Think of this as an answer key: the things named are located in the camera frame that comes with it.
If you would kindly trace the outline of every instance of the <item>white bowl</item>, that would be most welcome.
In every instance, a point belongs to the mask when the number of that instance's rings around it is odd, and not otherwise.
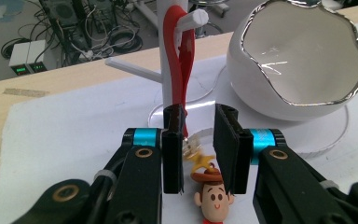
[[[267,1],[234,32],[227,69],[234,91],[259,113],[319,118],[358,92],[358,34],[320,3]]]

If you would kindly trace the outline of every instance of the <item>toy figure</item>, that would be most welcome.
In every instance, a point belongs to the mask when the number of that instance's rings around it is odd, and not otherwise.
[[[201,183],[200,192],[194,195],[194,202],[205,217],[202,224],[223,224],[229,206],[234,203],[234,196],[226,193],[223,177],[211,162],[215,156],[203,155],[200,139],[196,134],[185,139],[183,152],[185,160],[194,162],[191,178]],[[205,168],[204,173],[196,173],[202,167]]]
[[[234,196],[226,193],[220,171],[210,163],[203,174],[192,173],[191,178],[202,184],[200,192],[194,195],[194,202],[202,210],[203,224],[223,224],[228,215],[229,206],[234,203]]]

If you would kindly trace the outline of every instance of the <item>red strap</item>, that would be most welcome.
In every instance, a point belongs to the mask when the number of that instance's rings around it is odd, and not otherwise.
[[[182,33],[182,42],[179,48],[179,57],[175,49],[175,27],[179,19],[187,13],[179,6],[172,6],[167,10],[163,22],[164,45],[171,72],[172,103],[186,106],[187,83],[190,79],[194,62],[195,35],[194,30]],[[187,136],[186,125],[183,129]]]

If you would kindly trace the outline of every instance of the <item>mounting hole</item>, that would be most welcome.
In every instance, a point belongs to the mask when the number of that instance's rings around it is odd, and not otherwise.
[[[278,160],[286,160],[289,157],[284,151],[278,149],[271,150],[269,155]]]
[[[115,218],[117,224],[140,224],[141,219],[137,217],[132,211],[126,210],[117,214]]]
[[[140,148],[136,150],[135,155],[139,158],[147,158],[153,154],[153,151],[149,148]]]
[[[54,191],[53,200],[58,203],[64,203],[75,198],[78,192],[79,192],[78,186],[66,185]]]

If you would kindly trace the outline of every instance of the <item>figurine head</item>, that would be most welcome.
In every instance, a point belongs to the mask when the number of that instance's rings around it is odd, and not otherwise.
[[[234,197],[226,193],[223,178],[218,169],[212,167],[204,174],[193,173],[191,177],[201,183],[200,192],[194,195],[194,202],[201,207],[202,214],[211,222],[222,222],[228,215]]]

